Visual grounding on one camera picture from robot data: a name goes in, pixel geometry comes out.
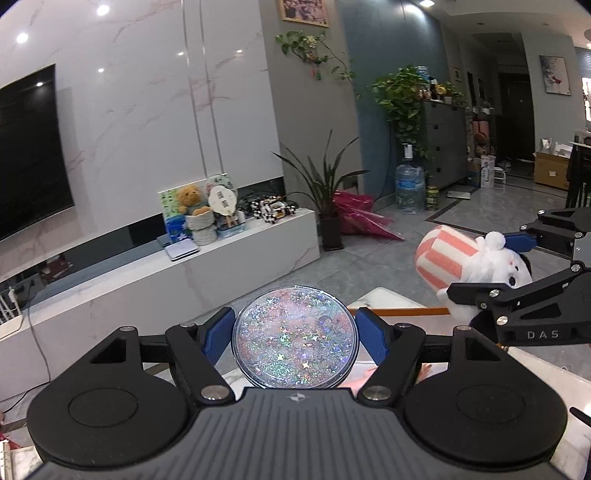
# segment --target electrical outlet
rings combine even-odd
[[[343,190],[356,189],[359,186],[357,175],[343,180]]]

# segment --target teddy bear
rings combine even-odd
[[[529,260],[505,248],[505,237],[499,232],[473,240],[451,227],[438,226],[420,242],[414,263],[418,274],[462,325],[469,325],[480,310],[452,302],[447,295],[452,283],[505,283],[511,288],[532,283]]]
[[[178,212],[181,215],[199,215],[211,210],[203,201],[199,189],[195,185],[185,185],[177,190]]]

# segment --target green jar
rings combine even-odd
[[[437,210],[439,208],[439,189],[437,187],[427,187],[427,210]]]

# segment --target holographic glitter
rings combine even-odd
[[[232,351],[253,385],[330,388],[349,374],[359,336],[347,308],[310,287],[283,287],[261,295],[238,315]]]

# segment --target black plant pot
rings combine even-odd
[[[320,236],[324,251],[342,250],[344,247],[340,236],[340,218],[321,218]]]

